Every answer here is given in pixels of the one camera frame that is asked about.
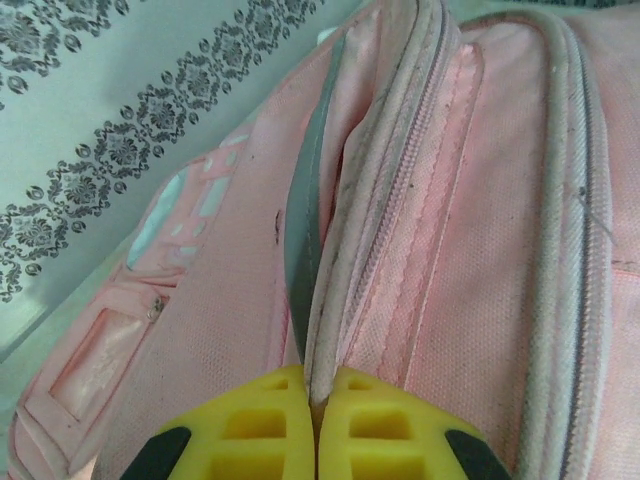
backpack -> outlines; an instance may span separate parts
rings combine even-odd
[[[317,416],[346,366],[516,478],[638,478],[637,25],[358,12],[161,187],[23,394],[9,478],[119,478],[162,424],[299,362]]]

damask pattern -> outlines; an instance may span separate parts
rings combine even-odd
[[[278,42],[287,39],[291,29],[299,28],[305,17],[315,12],[317,3],[324,1],[249,0],[246,11],[237,10],[232,23],[223,22],[216,27],[210,39],[200,41],[197,52],[187,53],[177,61],[174,71],[162,73],[156,86],[148,85],[140,92],[137,105],[123,106],[120,120],[105,122],[96,130],[91,145],[78,145],[73,160],[61,161],[57,168],[49,170],[47,186],[30,187],[24,205],[8,205],[5,213],[0,214],[0,300],[10,302],[22,290],[24,275],[38,275],[42,259],[55,258],[69,246],[70,232],[85,231],[87,217],[99,217],[109,208],[112,195],[124,193],[127,181],[139,179],[149,169],[150,161],[162,157],[163,146],[175,144],[184,136],[185,127],[198,123],[198,114],[209,112],[220,95],[229,94],[234,83],[242,81],[252,66],[259,65],[264,55],[277,49]],[[37,29],[33,27],[33,17],[18,17],[22,15],[19,7],[27,3],[35,2],[0,0],[4,7],[16,7],[9,24],[17,22],[22,32],[32,34],[25,39],[25,35],[10,33],[7,17],[3,24],[0,16],[0,42],[7,45],[13,42],[15,51],[46,50],[45,45],[51,47],[56,41],[34,33]],[[46,19],[52,15],[51,9],[62,15],[60,3],[41,0],[38,4],[42,6],[33,8],[39,12],[38,18]],[[107,14],[112,4],[119,12],[126,13],[128,8],[124,0],[62,3],[70,11],[98,12],[95,20],[80,22],[77,27],[95,35],[108,28]],[[69,22],[72,23],[65,28],[75,31],[70,25],[75,25],[76,20]],[[59,31],[51,34],[58,39],[62,35]],[[64,36],[67,48],[67,43],[79,45],[77,39],[66,40],[67,36]],[[43,58],[41,63],[32,64],[46,75],[42,72],[57,66],[57,59],[55,54]],[[5,68],[11,63],[2,56],[0,61]],[[13,64],[15,68],[20,68],[19,63]]]
[[[78,52],[83,33],[97,37],[128,12],[127,0],[0,0],[0,94],[25,93],[29,73],[46,77],[60,66],[60,49]]]

gray zipper tape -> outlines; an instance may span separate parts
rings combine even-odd
[[[309,121],[291,181],[285,219],[284,267],[296,346],[301,360],[309,328],[311,301],[320,266],[320,160],[331,96],[345,46],[342,36],[333,46],[329,73],[320,101]]]

zipper track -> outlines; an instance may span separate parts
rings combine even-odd
[[[449,14],[442,4],[440,14],[440,32],[435,48],[435,56],[431,62],[425,86],[418,99],[418,109],[409,124],[407,140],[402,147],[400,162],[392,180],[391,189],[382,212],[380,223],[376,228],[362,273],[360,274],[349,309],[345,316],[346,322],[344,322],[344,324],[347,325],[351,324],[356,316],[377,270],[382,251],[393,230],[398,210],[402,205],[404,193],[408,188],[409,179],[418,157],[420,144],[428,127],[429,120],[431,119],[431,113],[435,103],[434,91],[442,80],[444,65],[446,64],[445,60],[447,58],[446,53],[448,52],[448,48],[446,47],[451,44],[453,33]]]
[[[597,421],[602,400],[604,360],[606,360],[606,253],[610,231],[599,215],[607,217],[606,193],[594,157],[597,149],[594,118],[594,92],[587,74],[585,56],[579,41],[570,28],[567,35],[575,43],[581,69],[581,87],[584,93],[586,118],[586,187],[584,199],[583,271],[580,322],[576,331],[576,354],[571,411],[560,478],[586,478],[595,448]]]

yellow plastic object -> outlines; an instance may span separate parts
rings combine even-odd
[[[318,477],[467,480],[445,438],[450,430],[482,438],[471,425],[418,397],[343,367],[324,413]]]
[[[315,448],[302,367],[260,377],[175,418],[191,438],[169,480],[312,480]]]

